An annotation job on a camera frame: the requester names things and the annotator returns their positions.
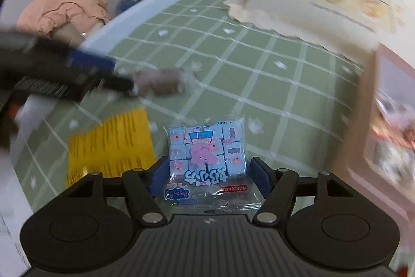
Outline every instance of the black circular disc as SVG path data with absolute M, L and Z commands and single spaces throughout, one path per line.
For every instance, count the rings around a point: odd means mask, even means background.
M 396 223 L 374 205 L 344 200 L 296 212 L 287 223 L 289 243 L 304 258 L 334 269 L 368 269 L 388 261 L 399 243 Z
M 20 240 L 32 265 L 55 272 L 81 272 L 120 257 L 133 235 L 128 216 L 105 206 L 59 212 L 41 209 L 24 224 Z

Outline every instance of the green checkered tablecloth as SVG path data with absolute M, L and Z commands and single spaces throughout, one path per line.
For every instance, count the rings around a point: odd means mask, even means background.
M 242 112 L 258 118 L 259 134 L 246 133 L 246 157 L 273 168 L 313 176 L 336 151 L 354 105 L 360 68 L 301 40 L 231 19 L 225 0 L 180 0 L 137 27 L 110 53 L 116 70 L 185 67 L 200 62 L 200 86 L 192 94 L 117 99 L 92 92 L 78 105 L 59 102 L 32 133 L 15 170 L 34 211 L 63 191 L 67 144 L 113 114 L 144 105 L 157 156 L 167 155 L 163 126 L 186 118 Z

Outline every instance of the red logo label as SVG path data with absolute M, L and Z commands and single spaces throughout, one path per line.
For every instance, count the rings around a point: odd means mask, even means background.
M 233 193 L 235 191 L 246 191 L 248 190 L 248 186 L 246 184 L 240 184 L 238 186 L 225 186 L 221 187 L 220 191 L 223 191 L 224 193 Z

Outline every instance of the pink jacket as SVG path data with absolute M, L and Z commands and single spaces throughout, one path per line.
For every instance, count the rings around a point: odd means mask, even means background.
M 82 34 L 98 21 L 108 23 L 106 0 L 34 0 L 20 14 L 17 29 L 50 36 L 51 32 L 71 22 Z

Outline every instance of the blue water bottle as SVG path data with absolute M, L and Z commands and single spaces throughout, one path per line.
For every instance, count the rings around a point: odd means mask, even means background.
M 139 1 L 141 0 L 120 0 L 120 2 L 117 5 L 117 14 L 124 12 L 133 5 L 137 4 Z

